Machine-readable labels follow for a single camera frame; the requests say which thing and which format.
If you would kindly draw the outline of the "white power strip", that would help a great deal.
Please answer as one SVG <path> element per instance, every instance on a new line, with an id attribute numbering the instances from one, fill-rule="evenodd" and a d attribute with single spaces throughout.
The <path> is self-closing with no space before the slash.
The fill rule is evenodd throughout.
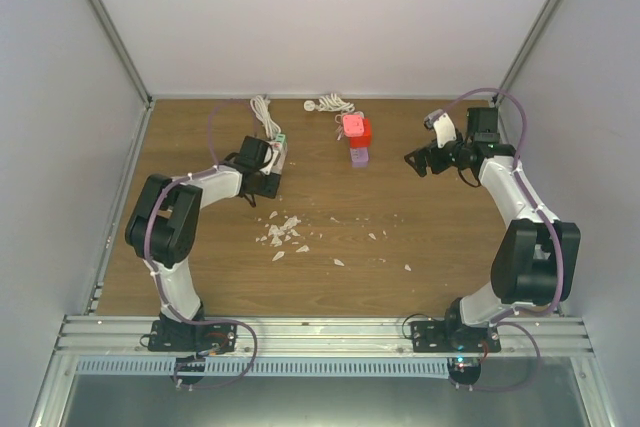
<path id="1" fill-rule="evenodd" d="M 286 157 L 288 154 L 288 143 L 286 143 L 285 145 L 280 144 L 280 149 L 281 149 L 281 153 L 280 153 L 280 157 L 278 159 L 277 164 L 273 167 L 273 170 L 271 171 L 271 173 L 268 175 L 267 179 L 269 181 L 277 181 L 279 182 L 286 164 Z"/>

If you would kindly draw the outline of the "white cube adapter plug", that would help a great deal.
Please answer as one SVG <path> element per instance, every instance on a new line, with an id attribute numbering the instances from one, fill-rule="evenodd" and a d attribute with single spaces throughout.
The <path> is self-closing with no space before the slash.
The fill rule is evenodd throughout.
<path id="1" fill-rule="evenodd" d="M 266 160 L 266 165 L 262 168 L 262 171 L 269 175 L 273 170 L 273 167 L 277 164 L 278 159 L 280 157 L 281 149 L 280 144 L 278 142 L 270 142 L 269 143 L 269 157 Z"/>

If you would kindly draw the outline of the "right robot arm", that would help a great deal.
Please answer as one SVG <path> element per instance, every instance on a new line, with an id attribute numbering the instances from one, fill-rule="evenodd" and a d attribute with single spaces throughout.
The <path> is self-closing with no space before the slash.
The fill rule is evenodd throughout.
<path id="1" fill-rule="evenodd" d="M 435 138 L 407 154 L 406 163 L 421 177 L 450 168 L 470 171 L 475 186 L 491 195 L 506 227 L 489 282 L 454 300 L 443 320 L 430 324 L 446 348 L 464 352 L 489 338 L 499 321 L 519 314 L 550 315 L 569 297 L 581 232 L 537 195 L 517 149 L 501 139 L 496 109 L 469 109 L 464 132 L 441 109 L 429 114 L 424 125 Z"/>

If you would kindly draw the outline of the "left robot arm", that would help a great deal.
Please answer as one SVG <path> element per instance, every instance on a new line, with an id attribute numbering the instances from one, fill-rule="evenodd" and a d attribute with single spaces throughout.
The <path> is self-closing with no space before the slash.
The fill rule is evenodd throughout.
<path id="1" fill-rule="evenodd" d="M 276 197 L 287 155 L 286 136 L 244 138 L 240 149 L 220 164 L 182 177 L 153 174 L 145 181 L 125 229 L 125 241 L 141 258 L 156 285 L 161 314 L 176 321 L 171 338 L 185 351 L 203 345 L 203 302 L 189 268 L 204 208 L 241 198 L 250 206 L 258 196 Z"/>

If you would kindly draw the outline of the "red plug block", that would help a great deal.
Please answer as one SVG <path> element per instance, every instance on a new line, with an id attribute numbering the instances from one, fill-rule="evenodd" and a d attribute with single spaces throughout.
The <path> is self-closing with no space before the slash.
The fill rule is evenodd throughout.
<path id="1" fill-rule="evenodd" d="M 371 123 L 368 118 L 362 119 L 362 128 L 359 131 L 359 134 L 350 133 L 348 135 L 349 146 L 351 149 L 361 149 L 368 148 L 372 142 L 372 128 Z"/>

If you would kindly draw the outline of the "purple plug adapter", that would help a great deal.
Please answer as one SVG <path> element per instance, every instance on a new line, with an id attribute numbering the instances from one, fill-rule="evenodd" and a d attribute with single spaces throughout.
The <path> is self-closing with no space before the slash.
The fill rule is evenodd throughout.
<path id="1" fill-rule="evenodd" d="M 369 151 L 367 147 L 351 148 L 350 158 L 353 168 L 364 168 L 369 164 Z"/>

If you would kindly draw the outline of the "pink cube socket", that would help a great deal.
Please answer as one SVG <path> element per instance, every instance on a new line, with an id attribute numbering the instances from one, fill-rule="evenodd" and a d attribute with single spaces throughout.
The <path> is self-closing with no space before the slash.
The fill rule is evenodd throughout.
<path id="1" fill-rule="evenodd" d="M 348 138 L 361 137 L 365 133 L 364 118 L 360 114 L 345 114 L 341 125 L 343 134 Z"/>

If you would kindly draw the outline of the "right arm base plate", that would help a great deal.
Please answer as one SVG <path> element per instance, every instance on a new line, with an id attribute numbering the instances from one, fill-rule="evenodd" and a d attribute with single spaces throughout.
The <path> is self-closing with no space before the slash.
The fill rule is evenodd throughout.
<path id="1" fill-rule="evenodd" d="M 498 353 L 501 343 L 493 338 L 496 329 L 458 327 L 444 320 L 417 320 L 409 323 L 415 353 L 475 354 Z"/>

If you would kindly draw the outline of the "aluminium rail frame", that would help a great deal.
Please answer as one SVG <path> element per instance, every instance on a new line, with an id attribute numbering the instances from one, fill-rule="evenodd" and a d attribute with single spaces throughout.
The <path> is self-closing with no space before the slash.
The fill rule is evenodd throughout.
<path id="1" fill-rule="evenodd" d="M 31 418 L 33 426 L 60 426 L 79 373 L 82 356 L 180 357 L 180 352 L 153 353 L 140 343 L 150 332 L 150 316 L 67 316 L 62 321 L 54 351 Z M 415 353 L 409 323 L 385 317 L 246 317 L 253 334 L 236 333 L 233 352 L 220 357 L 258 358 L 421 358 L 444 359 L 448 372 L 475 354 Z M 595 353 L 584 322 L 575 317 L 520 318 L 501 326 L 501 351 L 489 359 L 566 358 L 576 381 L 577 399 L 590 426 L 612 426 Z"/>

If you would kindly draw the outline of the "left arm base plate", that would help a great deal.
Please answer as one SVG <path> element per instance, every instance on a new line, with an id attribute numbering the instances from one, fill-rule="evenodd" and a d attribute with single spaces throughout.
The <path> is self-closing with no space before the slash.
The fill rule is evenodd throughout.
<path id="1" fill-rule="evenodd" d="M 223 354 L 235 350 L 236 327 L 227 323 L 196 326 L 161 316 L 141 341 L 151 352 Z"/>

